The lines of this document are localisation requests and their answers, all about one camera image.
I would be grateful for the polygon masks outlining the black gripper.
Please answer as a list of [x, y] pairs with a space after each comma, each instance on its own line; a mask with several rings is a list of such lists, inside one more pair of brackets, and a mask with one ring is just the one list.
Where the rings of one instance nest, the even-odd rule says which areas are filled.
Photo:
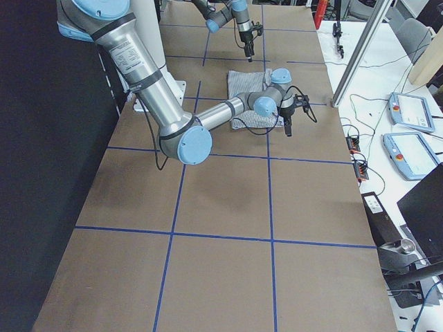
[[244, 54], [248, 62], [253, 61], [253, 40], [262, 35], [262, 24], [251, 20], [238, 24], [239, 37], [243, 43]]
[[286, 135], [286, 137], [292, 137], [291, 117], [298, 107], [302, 107], [302, 110], [305, 113], [309, 112], [310, 103], [308, 95], [293, 94], [290, 98], [284, 100], [282, 102], [282, 105], [280, 106], [279, 115], [283, 119], [284, 134]]

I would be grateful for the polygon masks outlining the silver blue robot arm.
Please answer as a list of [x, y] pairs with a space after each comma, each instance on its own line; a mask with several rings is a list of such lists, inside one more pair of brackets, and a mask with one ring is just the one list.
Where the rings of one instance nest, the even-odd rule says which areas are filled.
[[227, 23], [234, 21], [243, 45], [240, 46], [238, 42], [236, 44], [244, 51], [248, 62], [253, 61], [255, 55], [254, 40], [256, 37], [262, 36], [263, 25], [251, 20], [246, 1], [222, 1], [224, 7], [220, 10], [210, 5], [209, 1], [192, 0], [191, 3], [203, 16], [206, 27], [211, 33], [216, 33]]
[[210, 154], [210, 130], [245, 111], [283, 119], [291, 135], [291, 117], [301, 107], [312, 113], [304, 93], [292, 94], [291, 75], [285, 68], [272, 72], [262, 92], [239, 93], [200, 114], [184, 111], [174, 94], [159, 32], [159, 5], [155, 1], [58, 1], [59, 32], [68, 38], [93, 42], [111, 56], [129, 90], [140, 101], [147, 118], [159, 132], [152, 137], [167, 157], [196, 165]]

